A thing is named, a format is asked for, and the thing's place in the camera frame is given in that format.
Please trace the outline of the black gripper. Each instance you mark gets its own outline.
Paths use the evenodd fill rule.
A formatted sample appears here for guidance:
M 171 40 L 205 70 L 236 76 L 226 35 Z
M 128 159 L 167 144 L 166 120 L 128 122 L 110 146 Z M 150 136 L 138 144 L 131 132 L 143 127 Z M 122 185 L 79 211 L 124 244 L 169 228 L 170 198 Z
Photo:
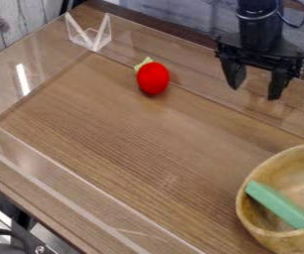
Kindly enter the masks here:
M 246 47 L 241 43 L 240 33 L 217 35 L 217 58 L 228 79 L 228 85 L 238 89 L 246 78 L 246 66 L 272 71 L 268 87 L 268 99 L 277 100 L 289 84 L 290 77 L 299 77 L 303 72 L 304 50 L 280 38 L 264 49 L 261 44 Z

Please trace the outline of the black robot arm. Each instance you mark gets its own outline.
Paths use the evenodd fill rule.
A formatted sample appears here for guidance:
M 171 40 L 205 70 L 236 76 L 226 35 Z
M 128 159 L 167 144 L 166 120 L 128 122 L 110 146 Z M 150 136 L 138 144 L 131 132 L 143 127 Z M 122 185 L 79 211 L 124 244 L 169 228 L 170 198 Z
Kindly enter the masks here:
M 304 0 L 293 0 L 304 9 Z M 216 36 L 216 56 L 221 60 L 228 85 L 238 89 L 246 79 L 246 67 L 272 73 L 268 99 L 277 100 L 293 78 L 301 76 L 304 50 L 282 35 L 284 25 L 304 26 L 284 17 L 284 0 L 237 0 L 234 14 L 238 32 Z

